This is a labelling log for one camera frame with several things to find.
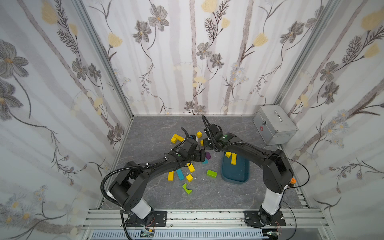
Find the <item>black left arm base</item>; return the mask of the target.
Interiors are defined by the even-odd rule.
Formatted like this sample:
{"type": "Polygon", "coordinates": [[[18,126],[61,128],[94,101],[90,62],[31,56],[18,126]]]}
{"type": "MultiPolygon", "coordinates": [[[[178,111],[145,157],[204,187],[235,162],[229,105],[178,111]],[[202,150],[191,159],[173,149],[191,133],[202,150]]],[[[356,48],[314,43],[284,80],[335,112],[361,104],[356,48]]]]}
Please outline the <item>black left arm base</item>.
{"type": "Polygon", "coordinates": [[[128,214],[125,220],[126,227],[165,227],[167,223],[167,211],[151,211],[144,219],[136,214],[128,214]]]}

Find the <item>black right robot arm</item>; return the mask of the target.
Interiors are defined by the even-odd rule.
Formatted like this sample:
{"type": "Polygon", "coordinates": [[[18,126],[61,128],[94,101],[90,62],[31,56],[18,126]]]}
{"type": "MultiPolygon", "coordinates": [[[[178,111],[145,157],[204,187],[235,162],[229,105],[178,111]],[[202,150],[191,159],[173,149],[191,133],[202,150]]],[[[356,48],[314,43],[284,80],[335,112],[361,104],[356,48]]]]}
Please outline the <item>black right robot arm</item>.
{"type": "Polygon", "coordinates": [[[284,191],[294,173],[283,151],[264,150],[241,140],[232,133],[223,133],[220,126],[203,120],[209,146],[217,152],[230,152],[256,164],[263,170],[263,182],[267,188],[261,212],[274,216],[280,209],[284,191]]]}

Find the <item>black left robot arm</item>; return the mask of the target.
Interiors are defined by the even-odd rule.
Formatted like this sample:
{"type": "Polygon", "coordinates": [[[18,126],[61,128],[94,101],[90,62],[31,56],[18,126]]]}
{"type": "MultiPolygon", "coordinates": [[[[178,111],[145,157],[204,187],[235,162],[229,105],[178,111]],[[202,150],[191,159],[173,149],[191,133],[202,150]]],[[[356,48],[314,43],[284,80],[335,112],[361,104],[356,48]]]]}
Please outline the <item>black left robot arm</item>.
{"type": "Polygon", "coordinates": [[[154,162],[141,165],[129,162],[125,167],[110,172],[101,182],[101,193],[125,212],[148,222],[154,218],[153,208],[143,199],[148,183],[192,162],[204,162],[206,154],[198,142],[186,139],[154,162]]]}

